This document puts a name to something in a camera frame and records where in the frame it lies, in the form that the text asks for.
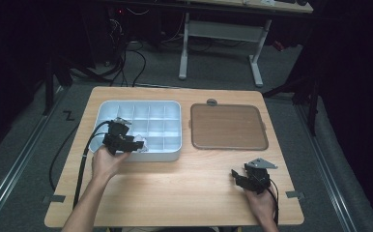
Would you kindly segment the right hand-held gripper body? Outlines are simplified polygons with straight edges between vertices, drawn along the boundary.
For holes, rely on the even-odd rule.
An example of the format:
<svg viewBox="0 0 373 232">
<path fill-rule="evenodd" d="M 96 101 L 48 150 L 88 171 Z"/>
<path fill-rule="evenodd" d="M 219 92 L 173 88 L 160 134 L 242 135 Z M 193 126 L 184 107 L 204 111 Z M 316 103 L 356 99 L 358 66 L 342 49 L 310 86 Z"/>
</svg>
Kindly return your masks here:
<svg viewBox="0 0 373 232">
<path fill-rule="evenodd" d="M 244 165 L 246 176 L 249 180 L 249 190 L 262 193 L 271 186 L 269 169 L 276 169 L 277 166 L 265 159 L 254 159 Z"/>
</svg>

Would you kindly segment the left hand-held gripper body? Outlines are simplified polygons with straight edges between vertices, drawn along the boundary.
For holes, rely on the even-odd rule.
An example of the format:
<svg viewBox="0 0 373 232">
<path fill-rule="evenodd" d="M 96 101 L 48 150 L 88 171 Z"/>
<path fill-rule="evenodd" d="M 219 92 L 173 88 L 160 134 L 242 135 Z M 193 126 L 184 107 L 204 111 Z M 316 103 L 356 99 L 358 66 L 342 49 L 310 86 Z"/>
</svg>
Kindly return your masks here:
<svg viewBox="0 0 373 232">
<path fill-rule="evenodd" d="M 127 132 L 129 131 L 127 123 L 127 121 L 121 118 L 117 118 L 108 123 L 108 131 L 102 143 L 111 155 L 115 155 L 118 151 L 132 151 L 132 144 L 127 136 Z"/>
</svg>

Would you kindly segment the white divided storage box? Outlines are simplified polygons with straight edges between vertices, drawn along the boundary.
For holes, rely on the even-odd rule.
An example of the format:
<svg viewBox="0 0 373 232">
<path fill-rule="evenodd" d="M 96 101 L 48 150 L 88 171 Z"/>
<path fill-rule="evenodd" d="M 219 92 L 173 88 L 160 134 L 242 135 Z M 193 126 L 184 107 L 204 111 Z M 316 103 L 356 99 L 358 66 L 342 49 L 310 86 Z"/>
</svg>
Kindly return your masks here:
<svg viewBox="0 0 373 232">
<path fill-rule="evenodd" d="M 182 113 L 176 101 L 105 101 L 100 105 L 89 144 L 97 151 L 108 132 L 108 122 L 124 123 L 135 141 L 144 147 L 134 151 L 128 161 L 175 161 L 182 148 Z"/>
</svg>

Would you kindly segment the person's right hand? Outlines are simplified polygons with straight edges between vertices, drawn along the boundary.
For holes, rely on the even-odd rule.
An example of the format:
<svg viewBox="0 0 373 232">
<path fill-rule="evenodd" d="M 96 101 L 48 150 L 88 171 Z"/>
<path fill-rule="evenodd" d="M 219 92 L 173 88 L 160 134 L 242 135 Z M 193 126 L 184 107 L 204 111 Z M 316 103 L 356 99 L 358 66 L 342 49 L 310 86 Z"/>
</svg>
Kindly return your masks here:
<svg viewBox="0 0 373 232">
<path fill-rule="evenodd" d="M 260 194 L 247 189 L 244 190 L 244 193 L 248 200 L 250 211 L 259 225 L 274 222 L 275 202 L 272 188 L 264 190 Z"/>
</svg>

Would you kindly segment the person's left hand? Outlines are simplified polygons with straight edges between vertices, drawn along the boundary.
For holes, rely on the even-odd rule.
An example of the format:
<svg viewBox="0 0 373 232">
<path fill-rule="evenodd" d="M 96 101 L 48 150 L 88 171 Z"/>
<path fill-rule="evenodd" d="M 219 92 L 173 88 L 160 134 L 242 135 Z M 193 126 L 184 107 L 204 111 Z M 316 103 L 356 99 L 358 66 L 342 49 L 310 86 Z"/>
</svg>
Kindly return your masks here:
<svg viewBox="0 0 373 232">
<path fill-rule="evenodd" d="M 105 146 L 99 147 L 93 156 L 92 179 L 98 184 L 107 184 L 118 173 L 121 164 L 129 156 L 130 152 L 111 155 Z"/>
</svg>

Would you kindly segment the brown box lid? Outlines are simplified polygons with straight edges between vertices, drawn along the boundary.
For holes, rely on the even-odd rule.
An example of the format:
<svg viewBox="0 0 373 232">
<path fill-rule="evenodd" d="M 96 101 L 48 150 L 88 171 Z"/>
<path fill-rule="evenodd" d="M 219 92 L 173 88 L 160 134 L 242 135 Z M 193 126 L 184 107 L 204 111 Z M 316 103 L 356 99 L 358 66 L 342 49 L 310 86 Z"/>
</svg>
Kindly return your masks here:
<svg viewBox="0 0 373 232">
<path fill-rule="evenodd" d="M 247 104 L 195 103 L 191 143 L 197 149 L 264 151 L 269 147 L 259 109 Z"/>
</svg>

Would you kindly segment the black metal stand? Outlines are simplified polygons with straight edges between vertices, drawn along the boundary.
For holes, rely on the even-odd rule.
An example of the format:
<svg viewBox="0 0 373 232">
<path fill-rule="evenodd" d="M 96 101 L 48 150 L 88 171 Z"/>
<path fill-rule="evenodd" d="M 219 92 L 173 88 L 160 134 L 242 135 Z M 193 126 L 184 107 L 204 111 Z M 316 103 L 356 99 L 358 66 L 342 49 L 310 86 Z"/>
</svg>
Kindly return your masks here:
<svg viewBox="0 0 373 232">
<path fill-rule="evenodd" d="M 316 134 L 315 120 L 318 113 L 317 104 L 319 97 L 320 80 L 317 77 L 304 76 L 284 83 L 276 88 L 263 93 L 264 98 L 270 98 L 279 93 L 293 92 L 293 104 L 308 103 L 306 125 L 312 135 Z"/>
<path fill-rule="evenodd" d="M 54 105 L 54 79 L 57 79 L 62 87 L 70 87 L 72 85 L 68 60 L 61 55 L 52 55 L 45 64 L 44 115 L 48 115 Z"/>
</svg>

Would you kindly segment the desk with white legs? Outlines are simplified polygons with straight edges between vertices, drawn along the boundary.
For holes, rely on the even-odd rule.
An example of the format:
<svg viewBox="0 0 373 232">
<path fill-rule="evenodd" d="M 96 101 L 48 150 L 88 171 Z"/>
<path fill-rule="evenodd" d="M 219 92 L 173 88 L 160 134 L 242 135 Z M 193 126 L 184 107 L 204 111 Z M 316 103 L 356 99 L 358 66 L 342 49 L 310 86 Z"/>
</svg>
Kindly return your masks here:
<svg viewBox="0 0 373 232">
<path fill-rule="evenodd" d="M 186 0 L 189 7 L 193 5 L 233 7 L 237 10 L 260 10 L 264 13 L 312 14 L 313 8 L 308 0 Z M 190 19 L 185 14 L 183 50 L 179 68 L 179 78 L 187 78 L 188 40 L 190 37 L 229 40 L 236 42 L 256 43 L 254 53 L 248 56 L 252 76 L 257 87 L 263 86 L 259 71 L 258 59 L 269 34 L 272 18 L 268 16 L 262 26 L 248 23 L 237 24 L 215 22 L 213 20 Z"/>
</svg>

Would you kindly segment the aluminium floor rail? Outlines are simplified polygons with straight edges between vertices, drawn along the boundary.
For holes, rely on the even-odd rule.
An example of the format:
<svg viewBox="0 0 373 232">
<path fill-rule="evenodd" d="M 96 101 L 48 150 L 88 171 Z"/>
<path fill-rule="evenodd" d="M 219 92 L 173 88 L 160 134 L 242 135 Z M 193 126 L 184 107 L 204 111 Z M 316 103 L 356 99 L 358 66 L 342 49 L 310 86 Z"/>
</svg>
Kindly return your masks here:
<svg viewBox="0 0 373 232">
<path fill-rule="evenodd" d="M 11 123 L 10 130 L 0 142 L 0 211 L 32 157 L 55 107 L 68 91 L 69 87 L 57 87 L 54 103 L 46 110 L 45 90 L 40 89 L 33 102 Z"/>
<path fill-rule="evenodd" d="M 336 212 L 338 220 L 343 228 L 343 231 L 357 232 L 356 225 L 351 217 L 343 194 L 341 193 L 338 184 L 335 182 L 333 178 L 333 175 L 330 171 L 330 166 L 328 165 L 325 159 L 323 150 L 318 142 L 318 139 L 315 135 L 312 134 L 311 130 L 308 127 L 305 109 L 302 106 L 295 105 L 295 110 L 301 120 L 302 127 L 305 130 L 308 140 L 312 146 L 313 154 L 317 161 L 319 173 L 328 192 L 331 205 Z"/>
</svg>

